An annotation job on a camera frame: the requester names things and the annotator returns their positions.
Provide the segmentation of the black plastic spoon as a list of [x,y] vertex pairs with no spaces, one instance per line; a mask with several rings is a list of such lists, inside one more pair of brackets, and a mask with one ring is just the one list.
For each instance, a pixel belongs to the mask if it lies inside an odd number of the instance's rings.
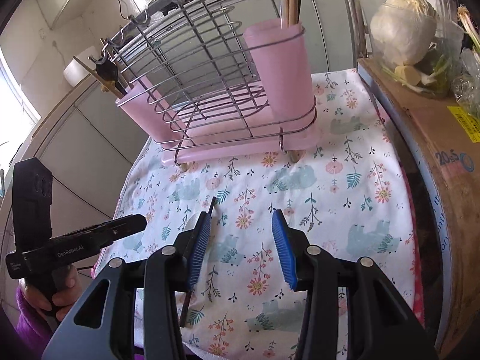
[[112,81],[115,84],[115,88],[123,95],[127,94],[124,86],[119,81],[118,67],[110,61],[108,58],[103,61],[97,61],[95,63],[95,70],[97,74],[106,81]]

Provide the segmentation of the dark wooden chopstick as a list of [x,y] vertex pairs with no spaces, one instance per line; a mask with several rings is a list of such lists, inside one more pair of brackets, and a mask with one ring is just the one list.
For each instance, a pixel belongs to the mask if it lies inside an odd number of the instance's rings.
[[212,212],[216,204],[216,197],[211,199],[208,212],[201,211],[197,216],[192,217],[193,224],[187,226],[187,233],[190,238],[185,249],[187,275],[187,292],[181,309],[179,324],[181,328],[185,327],[188,309],[191,303],[194,286],[197,284],[199,274],[203,264],[204,255],[208,246],[210,231],[212,228]]

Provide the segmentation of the floral animal print cloth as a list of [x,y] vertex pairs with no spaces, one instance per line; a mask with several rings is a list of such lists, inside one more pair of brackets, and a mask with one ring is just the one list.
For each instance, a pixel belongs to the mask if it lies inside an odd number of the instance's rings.
[[211,234],[181,331],[201,359],[292,359],[306,296],[284,280],[272,214],[336,258],[368,256],[424,315],[411,195],[386,132],[386,114],[354,69],[312,77],[320,134],[297,162],[281,151],[163,165],[148,141],[128,173],[115,213],[140,213],[143,232],[104,249],[132,262],[171,245],[201,211]]

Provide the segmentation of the white rice cooker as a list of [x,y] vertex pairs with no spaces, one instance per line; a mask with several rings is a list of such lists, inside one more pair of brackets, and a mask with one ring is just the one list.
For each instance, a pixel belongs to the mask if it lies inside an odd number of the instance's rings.
[[[99,58],[98,51],[94,46],[90,46],[87,49],[83,50],[76,57],[84,64],[86,64],[90,69],[95,69],[95,64],[89,59],[92,56],[95,59]],[[64,78],[70,86],[77,86],[84,78],[89,75],[89,72],[83,68],[77,61],[72,59],[66,68],[64,69]]]

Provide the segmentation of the cardboard box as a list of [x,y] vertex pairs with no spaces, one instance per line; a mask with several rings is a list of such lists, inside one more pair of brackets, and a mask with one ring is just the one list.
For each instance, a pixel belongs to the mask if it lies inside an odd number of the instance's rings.
[[454,97],[416,94],[370,58],[359,60],[358,72],[399,130],[430,197],[442,261],[435,347],[444,359],[469,332],[479,334],[479,144]]

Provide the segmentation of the clear plastic container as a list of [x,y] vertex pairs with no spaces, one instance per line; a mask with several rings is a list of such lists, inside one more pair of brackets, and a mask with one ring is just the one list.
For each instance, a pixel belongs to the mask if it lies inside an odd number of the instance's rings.
[[381,71],[431,98],[448,94],[460,71],[463,29],[428,0],[360,0],[368,40]]

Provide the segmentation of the napa cabbage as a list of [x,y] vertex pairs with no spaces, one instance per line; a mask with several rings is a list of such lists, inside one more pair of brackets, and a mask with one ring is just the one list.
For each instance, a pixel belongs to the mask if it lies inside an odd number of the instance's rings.
[[370,21],[374,46],[393,68],[419,63],[436,28],[437,12],[428,0],[385,0]]

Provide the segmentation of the green onions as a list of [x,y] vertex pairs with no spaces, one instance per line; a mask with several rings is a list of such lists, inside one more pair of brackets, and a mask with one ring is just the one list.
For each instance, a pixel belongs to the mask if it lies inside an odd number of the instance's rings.
[[470,12],[467,9],[467,7],[465,7],[464,5],[460,5],[459,8],[457,8],[457,17],[461,22],[461,24],[463,25],[465,32],[468,34],[468,36],[472,40],[473,49],[478,54],[480,52],[480,37],[475,26],[473,25]]

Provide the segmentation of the steel shelf pole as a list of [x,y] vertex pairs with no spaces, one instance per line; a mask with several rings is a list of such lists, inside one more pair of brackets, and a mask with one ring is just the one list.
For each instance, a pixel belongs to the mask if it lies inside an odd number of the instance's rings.
[[352,57],[354,68],[358,68],[359,61],[366,59],[371,52],[368,26],[360,0],[345,0],[346,13],[352,38]]

